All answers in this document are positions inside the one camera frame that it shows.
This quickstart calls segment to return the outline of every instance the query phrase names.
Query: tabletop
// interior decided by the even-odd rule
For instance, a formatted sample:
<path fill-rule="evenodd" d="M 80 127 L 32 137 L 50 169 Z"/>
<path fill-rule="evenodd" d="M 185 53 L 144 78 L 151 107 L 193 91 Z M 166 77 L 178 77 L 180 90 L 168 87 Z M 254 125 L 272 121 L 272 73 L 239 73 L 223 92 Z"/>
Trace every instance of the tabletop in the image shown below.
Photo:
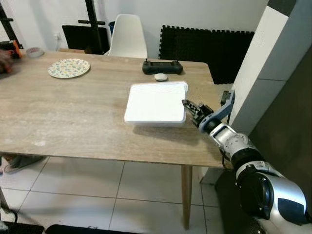
<path fill-rule="evenodd" d="M 60 60 L 87 60 L 90 71 L 73 79 L 48 75 Z M 222 167 L 216 144 L 189 116 L 183 126 L 147 127 L 123 121 L 132 84 L 155 82 L 143 59 L 47 52 L 22 58 L 0 75 L 0 152 Z M 181 62 L 188 99 L 220 107 L 207 64 Z"/>

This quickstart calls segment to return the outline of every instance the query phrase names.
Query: game controller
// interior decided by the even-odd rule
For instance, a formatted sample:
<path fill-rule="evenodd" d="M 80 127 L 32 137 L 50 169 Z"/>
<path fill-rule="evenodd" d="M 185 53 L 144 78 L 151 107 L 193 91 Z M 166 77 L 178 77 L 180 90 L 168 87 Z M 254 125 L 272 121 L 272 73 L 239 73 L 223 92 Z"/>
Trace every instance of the game controller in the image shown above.
<path fill-rule="evenodd" d="M 166 73 L 166 74 L 181 74 L 183 71 L 182 65 L 178 61 L 172 62 L 151 62 L 145 60 L 143 62 L 142 71 L 144 74 L 157 74 L 157 73 Z"/>

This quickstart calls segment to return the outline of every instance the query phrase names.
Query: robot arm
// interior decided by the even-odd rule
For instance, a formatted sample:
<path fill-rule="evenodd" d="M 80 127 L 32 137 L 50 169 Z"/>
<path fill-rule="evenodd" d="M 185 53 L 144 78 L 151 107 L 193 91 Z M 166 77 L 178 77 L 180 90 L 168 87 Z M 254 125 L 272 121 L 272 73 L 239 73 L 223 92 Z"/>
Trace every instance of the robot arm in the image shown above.
<path fill-rule="evenodd" d="M 234 91 L 215 113 L 206 105 L 182 101 L 192 122 L 207 133 L 231 162 L 239 188 L 242 209 L 254 217 L 267 233 L 312 233 L 307 203 L 301 189 L 275 170 L 249 138 L 221 120 L 233 107 Z"/>

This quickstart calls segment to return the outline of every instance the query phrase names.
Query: shoe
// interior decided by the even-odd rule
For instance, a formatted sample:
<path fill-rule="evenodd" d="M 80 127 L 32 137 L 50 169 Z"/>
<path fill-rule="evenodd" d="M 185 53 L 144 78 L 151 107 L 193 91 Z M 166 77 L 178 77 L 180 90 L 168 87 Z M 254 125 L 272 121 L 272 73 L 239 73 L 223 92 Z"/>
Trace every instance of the shoe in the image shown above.
<path fill-rule="evenodd" d="M 14 159 L 10 160 L 8 165 L 4 167 L 4 172 L 8 174 L 16 173 L 22 169 L 25 169 L 36 162 L 42 161 L 46 156 L 21 156 L 18 155 Z"/>

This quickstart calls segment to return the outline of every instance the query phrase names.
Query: white box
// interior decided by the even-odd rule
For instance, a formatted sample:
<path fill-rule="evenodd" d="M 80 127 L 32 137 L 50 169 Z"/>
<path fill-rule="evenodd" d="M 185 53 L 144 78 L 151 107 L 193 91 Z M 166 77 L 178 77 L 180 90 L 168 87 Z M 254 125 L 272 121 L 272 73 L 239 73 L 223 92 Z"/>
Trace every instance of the white box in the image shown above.
<path fill-rule="evenodd" d="M 157 82 L 131 86 L 124 121 L 130 124 L 176 126 L 185 121 L 182 100 L 187 83 Z"/>

